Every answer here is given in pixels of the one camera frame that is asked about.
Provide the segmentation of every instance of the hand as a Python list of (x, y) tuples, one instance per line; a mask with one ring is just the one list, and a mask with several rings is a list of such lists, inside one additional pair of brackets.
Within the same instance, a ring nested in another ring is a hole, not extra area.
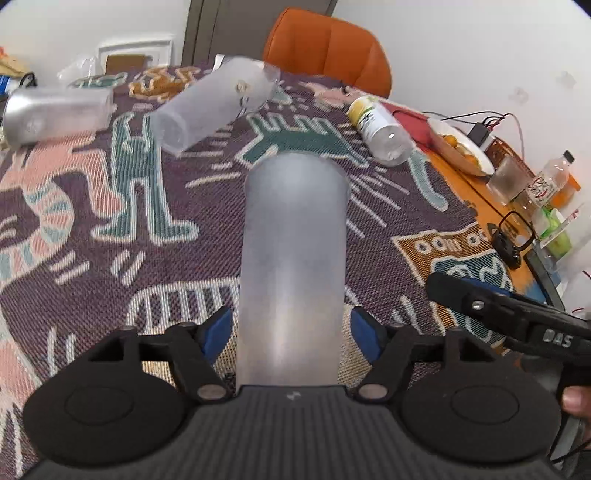
[(562, 409), (587, 420), (587, 431), (583, 441), (591, 437), (591, 387), (566, 387), (562, 393)]

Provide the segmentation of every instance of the person's thumb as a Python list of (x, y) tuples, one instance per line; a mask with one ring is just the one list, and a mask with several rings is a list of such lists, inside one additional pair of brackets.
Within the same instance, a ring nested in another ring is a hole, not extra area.
[(591, 419), (591, 387), (567, 387), (562, 393), (562, 409), (577, 417)]

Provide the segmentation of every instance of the eyeglasses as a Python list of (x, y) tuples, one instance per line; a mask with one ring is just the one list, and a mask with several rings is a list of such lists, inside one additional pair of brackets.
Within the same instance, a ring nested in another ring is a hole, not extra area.
[(507, 213), (492, 233), (492, 246), (501, 260), (512, 270), (521, 266), (520, 253), (535, 240), (534, 229), (519, 212)]

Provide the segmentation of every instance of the plastic bag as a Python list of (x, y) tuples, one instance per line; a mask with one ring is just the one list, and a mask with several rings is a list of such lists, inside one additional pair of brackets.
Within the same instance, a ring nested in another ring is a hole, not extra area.
[(92, 77), (102, 73), (102, 68), (96, 57), (81, 55), (65, 69), (59, 71), (57, 73), (57, 79), (60, 85), (65, 87), (78, 79)]

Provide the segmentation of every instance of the red object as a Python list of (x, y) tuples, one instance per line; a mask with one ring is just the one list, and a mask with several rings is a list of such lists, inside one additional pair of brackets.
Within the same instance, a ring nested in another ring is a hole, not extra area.
[(430, 127), (425, 115), (391, 103), (381, 103), (400, 122), (400, 125), (404, 127), (416, 143), (421, 147), (429, 147), (431, 144)]

